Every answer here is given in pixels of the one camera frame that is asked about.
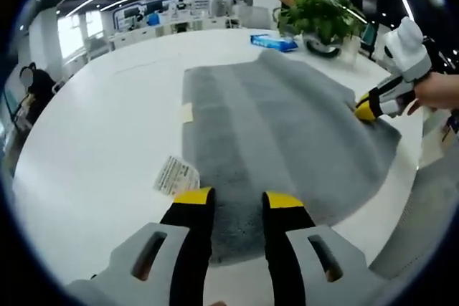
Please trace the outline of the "person's right hand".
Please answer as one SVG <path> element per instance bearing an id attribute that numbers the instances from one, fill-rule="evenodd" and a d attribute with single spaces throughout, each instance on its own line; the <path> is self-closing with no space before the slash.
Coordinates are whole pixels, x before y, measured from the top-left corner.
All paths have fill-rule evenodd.
<path id="1" fill-rule="evenodd" d="M 423 81 L 415 85 L 415 102 L 407 111 L 413 114 L 420 107 L 431 109 L 457 110 L 459 98 L 458 75 L 431 72 Z"/>

